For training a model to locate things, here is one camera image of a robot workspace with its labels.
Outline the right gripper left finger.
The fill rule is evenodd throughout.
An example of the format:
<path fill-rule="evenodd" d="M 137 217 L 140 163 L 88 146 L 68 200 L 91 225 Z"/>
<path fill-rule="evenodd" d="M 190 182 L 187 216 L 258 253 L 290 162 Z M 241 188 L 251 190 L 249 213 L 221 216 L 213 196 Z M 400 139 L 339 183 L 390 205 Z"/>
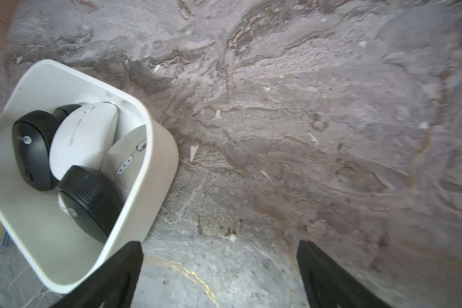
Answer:
<path fill-rule="evenodd" d="M 143 257 L 140 242 L 127 243 L 53 307 L 130 307 Z"/>

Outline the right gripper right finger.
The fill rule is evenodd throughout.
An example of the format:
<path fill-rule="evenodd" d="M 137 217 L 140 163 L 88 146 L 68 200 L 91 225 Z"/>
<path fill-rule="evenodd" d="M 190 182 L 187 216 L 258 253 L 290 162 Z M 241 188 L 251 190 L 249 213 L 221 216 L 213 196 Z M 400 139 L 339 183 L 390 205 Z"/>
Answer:
<path fill-rule="evenodd" d="M 310 307 L 389 307 L 311 241 L 296 253 Z"/>

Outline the black ribbed mouse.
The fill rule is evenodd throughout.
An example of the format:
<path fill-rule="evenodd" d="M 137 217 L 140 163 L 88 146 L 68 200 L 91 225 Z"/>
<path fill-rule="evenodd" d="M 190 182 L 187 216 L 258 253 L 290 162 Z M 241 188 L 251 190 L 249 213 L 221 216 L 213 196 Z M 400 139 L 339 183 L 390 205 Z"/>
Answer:
<path fill-rule="evenodd" d="M 123 201 L 99 170 L 74 165 L 59 183 L 60 203 L 89 236 L 104 244 L 123 208 Z"/>

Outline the white plastic storage box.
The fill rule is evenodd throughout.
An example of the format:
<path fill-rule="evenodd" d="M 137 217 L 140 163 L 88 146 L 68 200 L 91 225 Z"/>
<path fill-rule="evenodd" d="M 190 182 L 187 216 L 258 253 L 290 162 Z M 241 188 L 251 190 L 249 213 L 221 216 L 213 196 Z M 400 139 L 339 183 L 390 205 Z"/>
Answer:
<path fill-rule="evenodd" d="M 56 192 L 39 192 L 20 176 L 12 125 L 33 110 L 107 101 L 120 111 L 116 137 L 146 127 L 141 170 L 106 243 L 82 231 L 58 205 Z M 54 60 L 32 65 L 18 81 L 0 116 L 0 222 L 43 285 L 67 294 L 130 241 L 144 241 L 178 168 L 173 136 L 137 98 Z"/>

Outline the grey mouse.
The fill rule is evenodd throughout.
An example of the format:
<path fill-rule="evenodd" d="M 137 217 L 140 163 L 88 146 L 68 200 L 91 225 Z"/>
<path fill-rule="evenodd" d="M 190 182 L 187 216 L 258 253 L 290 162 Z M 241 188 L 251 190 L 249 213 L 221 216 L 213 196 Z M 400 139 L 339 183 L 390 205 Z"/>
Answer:
<path fill-rule="evenodd" d="M 146 126 L 139 126 L 118 140 L 104 156 L 101 172 L 126 202 L 145 159 Z"/>

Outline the white smooth mouse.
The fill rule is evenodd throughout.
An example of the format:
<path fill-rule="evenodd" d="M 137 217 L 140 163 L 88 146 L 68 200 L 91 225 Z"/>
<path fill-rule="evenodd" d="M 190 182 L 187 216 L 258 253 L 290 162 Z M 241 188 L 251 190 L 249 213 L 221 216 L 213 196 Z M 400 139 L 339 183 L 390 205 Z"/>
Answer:
<path fill-rule="evenodd" d="M 113 145 L 118 125 L 117 106 L 107 103 L 83 105 L 63 120 L 50 150 L 50 169 L 61 180 L 74 165 L 100 169 Z"/>

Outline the black smooth mouse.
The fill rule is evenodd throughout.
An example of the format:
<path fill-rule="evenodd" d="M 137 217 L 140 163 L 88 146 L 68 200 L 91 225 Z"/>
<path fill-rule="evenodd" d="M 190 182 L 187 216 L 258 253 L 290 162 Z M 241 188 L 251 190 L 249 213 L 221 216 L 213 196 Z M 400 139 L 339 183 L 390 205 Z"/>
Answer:
<path fill-rule="evenodd" d="M 50 148 L 60 121 L 43 110 L 20 117 L 12 126 L 15 160 L 24 181 L 37 191 L 58 184 L 50 168 Z"/>

